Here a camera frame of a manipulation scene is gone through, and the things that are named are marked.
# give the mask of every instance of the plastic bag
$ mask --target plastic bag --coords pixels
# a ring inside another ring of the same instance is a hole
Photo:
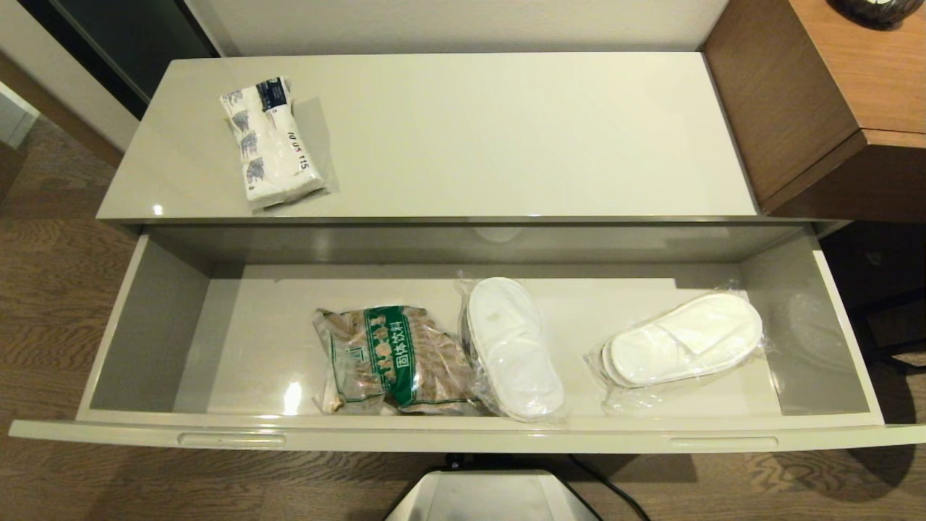
[[[653,407],[761,357],[768,341],[758,311],[732,290],[689,300],[585,354],[607,388],[606,413]]]
[[[325,186],[296,128],[285,77],[228,93],[219,101],[241,151],[252,209],[296,200]]]
[[[492,412],[521,422],[565,415],[565,389],[550,357],[540,313],[521,284],[504,277],[462,282],[460,331],[475,370],[473,389]]]
[[[318,310],[314,324],[331,363],[331,385],[319,404],[324,413],[384,403],[403,413],[475,411],[466,351],[422,308]]]

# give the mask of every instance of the white slipper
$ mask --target white slipper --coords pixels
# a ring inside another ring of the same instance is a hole
[[[762,339],[762,317],[745,299],[714,293],[609,340],[608,376],[638,388],[710,375],[742,362]]]
[[[524,286],[485,279],[469,295],[473,348],[503,413],[532,421],[555,413],[566,398],[544,343],[540,313]]]

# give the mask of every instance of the drawer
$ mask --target drawer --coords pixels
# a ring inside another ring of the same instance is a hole
[[[459,277],[532,292],[567,390],[562,425],[322,415],[316,308],[428,309],[456,331]],[[734,281],[770,339],[760,360],[645,412],[605,415],[582,355]],[[12,436],[296,451],[797,451],[926,441],[888,426],[803,225],[196,225],[144,230],[75,421]]]

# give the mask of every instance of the wooden nightstand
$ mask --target wooden nightstand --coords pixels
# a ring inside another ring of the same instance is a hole
[[[926,221],[926,9],[879,32],[731,0],[704,53],[765,213]]]

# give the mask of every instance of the wooden floor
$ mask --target wooden floor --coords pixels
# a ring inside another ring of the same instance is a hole
[[[441,454],[200,451],[8,438],[73,418],[133,240],[94,221],[113,171],[46,121],[0,205],[0,519],[380,519]],[[885,414],[926,421],[926,375],[877,367]],[[926,519],[926,447],[598,456],[655,520]],[[538,456],[605,519],[623,501]]]

